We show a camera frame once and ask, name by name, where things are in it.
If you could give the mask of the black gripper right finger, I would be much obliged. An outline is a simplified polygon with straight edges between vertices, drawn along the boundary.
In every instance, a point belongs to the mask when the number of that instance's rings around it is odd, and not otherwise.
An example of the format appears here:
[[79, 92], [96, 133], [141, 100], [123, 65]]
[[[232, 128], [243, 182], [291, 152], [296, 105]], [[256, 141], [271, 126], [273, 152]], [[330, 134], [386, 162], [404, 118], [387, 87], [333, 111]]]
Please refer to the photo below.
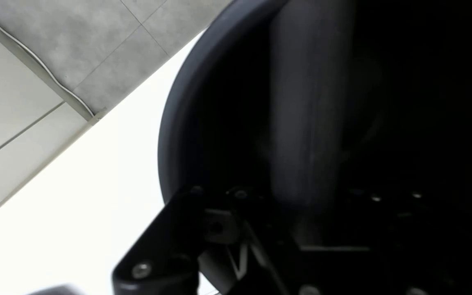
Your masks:
[[472, 295], [472, 190], [287, 192], [299, 290]]

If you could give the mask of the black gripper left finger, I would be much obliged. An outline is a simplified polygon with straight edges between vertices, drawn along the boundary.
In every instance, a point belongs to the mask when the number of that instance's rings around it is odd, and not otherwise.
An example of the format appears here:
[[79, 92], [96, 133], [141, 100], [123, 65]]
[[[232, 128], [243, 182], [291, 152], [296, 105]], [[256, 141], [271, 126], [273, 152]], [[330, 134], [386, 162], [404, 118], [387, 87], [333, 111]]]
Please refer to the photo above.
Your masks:
[[112, 272], [114, 295], [200, 295], [200, 275], [220, 295], [258, 290], [258, 262], [240, 219], [258, 200], [250, 187], [181, 188]]

